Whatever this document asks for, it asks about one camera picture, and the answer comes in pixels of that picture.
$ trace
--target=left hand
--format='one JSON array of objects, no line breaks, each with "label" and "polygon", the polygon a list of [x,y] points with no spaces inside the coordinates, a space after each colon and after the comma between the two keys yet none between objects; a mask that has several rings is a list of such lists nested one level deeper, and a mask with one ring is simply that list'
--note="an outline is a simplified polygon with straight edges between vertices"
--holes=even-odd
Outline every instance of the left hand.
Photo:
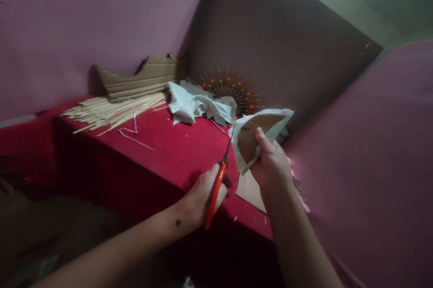
[{"label": "left hand", "polygon": [[[219,164],[212,166],[210,171],[200,175],[195,182],[194,186],[188,193],[178,202],[178,206],[185,216],[188,217],[196,228],[203,226],[207,209],[210,205],[211,191],[213,184],[216,180]],[[221,206],[224,197],[227,194],[227,187],[221,183],[220,190],[218,191],[218,198],[216,200],[215,213]]]}]

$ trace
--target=forearm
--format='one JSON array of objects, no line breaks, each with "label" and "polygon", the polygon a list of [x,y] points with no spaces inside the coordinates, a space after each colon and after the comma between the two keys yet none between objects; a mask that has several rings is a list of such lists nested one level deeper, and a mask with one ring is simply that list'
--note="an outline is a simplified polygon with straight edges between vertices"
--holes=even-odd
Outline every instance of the forearm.
[{"label": "forearm", "polygon": [[287,287],[342,287],[294,188],[262,192]]},{"label": "forearm", "polygon": [[174,204],[75,259],[35,287],[117,286],[143,260],[196,228],[179,204]]}]

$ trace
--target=fingernail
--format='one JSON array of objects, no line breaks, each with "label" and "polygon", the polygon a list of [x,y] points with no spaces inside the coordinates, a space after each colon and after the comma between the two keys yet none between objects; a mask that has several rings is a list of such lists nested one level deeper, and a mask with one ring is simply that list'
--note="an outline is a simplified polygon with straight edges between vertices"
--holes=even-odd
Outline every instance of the fingernail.
[{"label": "fingernail", "polygon": [[260,128],[260,127],[258,127],[257,129],[256,129],[256,131],[257,131],[257,134],[259,135],[259,136],[264,136],[265,134],[263,133],[263,130],[262,130],[262,128]]}]

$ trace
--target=hand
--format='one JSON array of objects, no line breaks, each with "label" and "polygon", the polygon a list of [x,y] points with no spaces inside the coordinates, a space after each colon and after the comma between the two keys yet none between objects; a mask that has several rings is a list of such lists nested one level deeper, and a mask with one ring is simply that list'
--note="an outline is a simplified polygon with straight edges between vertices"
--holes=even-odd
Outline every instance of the hand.
[{"label": "hand", "polygon": [[262,148],[262,155],[251,167],[251,172],[260,186],[261,193],[281,188],[296,192],[290,164],[283,148],[274,139],[270,141],[266,138],[261,128],[256,129],[255,138]]},{"label": "hand", "polygon": [[[211,191],[213,183],[216,180],[219,164],[212,166],[210,171],[200,175],[195,182],[194,186],[188,191],[188,193],[179,202],[179,207],[183,210],[185,216],[194,224],[196,228],[203,226],[206,218],[207,209],[210,205]],[[218,191],[218,198],[216,200],[215,212],[221,206],[227,194],[227,187],[224,183],[221,183],[220,190]]]}]

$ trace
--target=cut cardboard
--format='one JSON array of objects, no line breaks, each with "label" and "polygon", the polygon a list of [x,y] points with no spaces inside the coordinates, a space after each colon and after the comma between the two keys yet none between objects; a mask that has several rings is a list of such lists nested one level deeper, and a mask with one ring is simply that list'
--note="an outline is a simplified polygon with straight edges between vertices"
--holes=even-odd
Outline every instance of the cut cardboard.
[{"label": "cut cardboard", "polygon": [[260,187],[250,170],[248,170],[244,175],[239,174],[236,195],[244,199],[253,207],[266,213],[265,205],[263,204],[262,196],[260,195]]},{"label": "cut cardboard", "polygon": [[260,127],[264,133],[267,133],[269,129],[285,117],[282,114],[260,114],[245,122],[239,132],[238,147],[240,154],[247,164],[254,159],[256,154],[256,147],[258,145],[255,139],[256,129]]},{"label": "cut cardboard", "polygon": [[187,57],[148,57],[141,71],[131,77],[118,76],[96,67],[99,77],[112,99],[136,98],[156,93],[169,81],[186,77]]}]

